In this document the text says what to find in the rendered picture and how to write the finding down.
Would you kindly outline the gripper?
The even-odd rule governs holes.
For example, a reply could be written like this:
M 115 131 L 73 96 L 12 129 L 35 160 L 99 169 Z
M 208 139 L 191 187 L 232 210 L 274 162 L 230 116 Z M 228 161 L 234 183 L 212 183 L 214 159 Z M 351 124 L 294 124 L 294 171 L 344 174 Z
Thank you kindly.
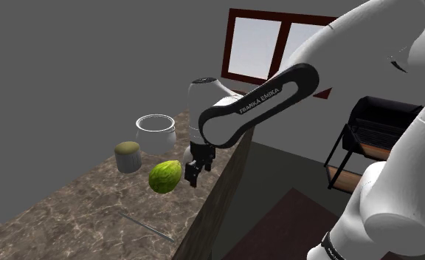
M 190 153 L 193 155 L 193 161 L 185 164 L 184 178 L 193 188 L 197 187 L 198 175 L 202 168 L 205 171 L 211 171 L 212 163 L 215 159 L 215 147 L 209 144 L 190 143 Z

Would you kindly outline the green cabbage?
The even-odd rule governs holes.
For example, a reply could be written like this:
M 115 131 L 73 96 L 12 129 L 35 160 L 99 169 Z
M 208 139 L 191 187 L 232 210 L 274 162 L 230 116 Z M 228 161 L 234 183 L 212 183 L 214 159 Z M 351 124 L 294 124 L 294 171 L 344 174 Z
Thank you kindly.
M 175 189 L 182 176 L 182 165 L 178 160 L 161 162 L 152 168 L 148 184 L 158 194 L 166 194 Z

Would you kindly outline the white round pot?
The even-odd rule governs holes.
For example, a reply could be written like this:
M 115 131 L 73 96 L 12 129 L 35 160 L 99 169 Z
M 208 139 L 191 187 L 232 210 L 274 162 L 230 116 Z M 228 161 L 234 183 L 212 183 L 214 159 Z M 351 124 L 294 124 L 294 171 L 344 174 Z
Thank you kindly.
M 136 121 L 136 142 L 146 154 L 164 154 L 176 143 L 175 120 L 164 114 L 148 114 Z

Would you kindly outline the grey canister with olive lid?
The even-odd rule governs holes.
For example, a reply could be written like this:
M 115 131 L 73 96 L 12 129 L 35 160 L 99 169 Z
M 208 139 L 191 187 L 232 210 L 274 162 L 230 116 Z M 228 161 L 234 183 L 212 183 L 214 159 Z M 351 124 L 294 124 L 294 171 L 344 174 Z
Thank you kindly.
M 138 171 L 142 166 L 140 146 L 134 141 L 119 143 L 114 148 L 117 169 L 124 174 Z

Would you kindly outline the thin grey metal rod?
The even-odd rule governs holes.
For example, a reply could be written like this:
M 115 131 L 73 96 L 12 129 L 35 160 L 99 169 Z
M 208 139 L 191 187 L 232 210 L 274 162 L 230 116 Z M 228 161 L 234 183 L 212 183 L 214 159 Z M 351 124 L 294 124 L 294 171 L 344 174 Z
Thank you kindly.
M 163 239 L 166 239 L 169 242 L 172 242 L 172 243 L 175 242 L 172 238 L 170 238 L 169 236 L 163 234 L 162 232 L 160 232 L 160 231 L 158 231 L 158 230 L 156 230 L 156 229 L 154 229 L 154 228 L 152 228 L 152 227 L 150 227 L 148 225 L 145 225 L 145 224 L 143 224 L 141 222 L 138 222 L 137 220 L 131 218 L 130 216 L 128 216 L 128 215 L 126 215 L 126 214 L 124 214 L 122 212 L 118 212 L 118 214 L 121 215 L 122 217 L 128 219 L 129 221 L 131 221 L 131 222 L 133 222 L 133 223 L 135 223 L 135 224 L 137 224 L 137 225 L 139 225 L 139 226 L 141 226 L 141 227 L 143 227 L 143 228 L 145 228 L 147 230 L 150 230 L 151 232 L 153 232 L 156 235 L 162 237 Z

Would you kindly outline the dark red rug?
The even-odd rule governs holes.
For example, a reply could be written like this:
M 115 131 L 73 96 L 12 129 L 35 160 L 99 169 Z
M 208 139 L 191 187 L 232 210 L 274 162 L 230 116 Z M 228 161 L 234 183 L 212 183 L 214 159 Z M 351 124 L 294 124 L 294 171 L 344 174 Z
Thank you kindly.
M 222 260 L 306 260 L 337 219 L 293 188 Z

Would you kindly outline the dark red framed window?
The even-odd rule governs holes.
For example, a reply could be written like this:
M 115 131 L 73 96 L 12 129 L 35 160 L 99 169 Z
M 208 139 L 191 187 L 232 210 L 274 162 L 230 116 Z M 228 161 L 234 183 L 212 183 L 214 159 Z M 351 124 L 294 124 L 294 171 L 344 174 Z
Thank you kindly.
M 283 60 L 295 49 L 335 20 L 331 16 L 231 8 L 221 76 L 261 85 L 283 67 Z

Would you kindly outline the black shelf cart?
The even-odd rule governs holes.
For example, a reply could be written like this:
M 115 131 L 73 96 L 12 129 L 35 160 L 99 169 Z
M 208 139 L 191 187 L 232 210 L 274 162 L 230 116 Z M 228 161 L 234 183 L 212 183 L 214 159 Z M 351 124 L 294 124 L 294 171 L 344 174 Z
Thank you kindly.
M 422 105 L 379 97 L 360 98 L 324 163 L 328 188 L 353 193 L 362 175 L 345 170 L 351 155 L 387 160 L 393 146 L 422 109 Z

